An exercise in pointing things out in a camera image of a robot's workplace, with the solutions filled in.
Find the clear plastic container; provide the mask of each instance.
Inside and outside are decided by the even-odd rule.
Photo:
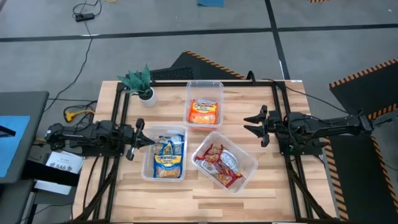
[[[195,124],[189,122],[192,101],[196,99],[211,100],[218,103],[216,124]],[[189,81],[185,100],[184,123],[192,129],[212,131],[223,124],[224,85],[217,81]]]
[[[238,171],[243,175],[242,178],[238,178],[235,182],[226,188],[221,182],[219,182],[215,177],[209,174],[204,168],[195,163],[196,156],[202,156],[209,149],[211,144],[215,144],[216,146],[221,146],[221,144],[231,152],[236,160],[238,161]],[[251,175],[253,175],[254,171],[256,171],[258,166],[258,161],[247,154],[243,149],[229,140],[226,136],[222,135],[217,131],[211,132],[205,140],[200,144],[198,149],[193,153],[191,157],[191,161],[193,165],[198,168],[198,170],[202,171],[207,177],[209,177],[212,181],[218,184],[221,188],[226,189],[228,192],[237,193],[246,186],[249,181]]]
[[[180,178],[155,178],[154,177],[154,146],[149,146],[144,154],[144,160],[142,161],[142,170],[141,176],[145,180],[150,181],[163,181],[163,182],[180,182],[185,177],[185,169],[187,167],[187,146],[188,146],[188,130],[184,126],[152,126],[149,129],[146,129],[146,133],[148,134],[148,138],[157,139],[159,136],[174,136],[176,134],[184,135],[184,149],[183,149],[183,157],[182,157],[182,173]]]

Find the snack package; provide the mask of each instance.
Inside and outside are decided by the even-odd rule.
[[[210,100],[193,100],[189,122],[196,124],[216,124],[218,103]]]
[[[183,169],[184,135],[159,136],[154,147],[154,178],[180,178]]]
[[[212,144],[203,156],[196,156],[195,163],[213,175],[225,187],[231,186],[236,179],[242,177],[238,172],[238,160],[223,145],[216,147]]]

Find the artificial plant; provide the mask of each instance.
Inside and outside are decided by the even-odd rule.
[[[118,78],[130,88],[127,93],[139,96],[149,96],[151,94],[152,90],[150,88],[150,71],[148,65],[145,65],[145,68],[141,73],[138,71],[136,73],[132,73],[129,70],[128,76],[118,76]]]

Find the butcher block tabletop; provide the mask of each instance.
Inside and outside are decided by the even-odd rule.
[[[116,92],[116,81],[102,83],[94,121],[110,120]],[[286,85],[304,92],[302,82],[287,81]],[[182,125],[186,87],[155,87],[157,103],[145,108],[137,96],[131,96],[126,124],[135,125],[144,118],[145,129],[157,124]],[[292,111],[310,114],[306,96],[287,90]],[[284,111],[279,93],[281,110]],[[122,94],[119,115],[123,106]],[[217,131],[224,134],[241,149],[258,161],[257,171],[249,178],[245,188],[237,194],[221,189],[191,163],[193,152],[209,132],[188,131],[187,165],[181,182],[152,182],[141,177],[142,161],[146,147],[135,151],[133,161],[121,157],[113,200],[111,222],[271,222],[294,221],[292,199],[284,158],[273,134],[270,144],[261,147],[261,139],[243,128],[243,118],[257,115],[261,106],[274,110],[272,90],[269,86],[225,86],[224,121]],[[83,197],[94,157],[87,157],[81,169],[73,214],[82,212]],[[323,164],[314,156],[302,156],[309,191],[317,202],[332,216],[335,208]],[[97,191],[102,166],[98,159],[88,186],[87,203]],[[305,216],[303,197],[297,188],[301,214]],[[100,218],[104,217],[108,191],[101,203]]]

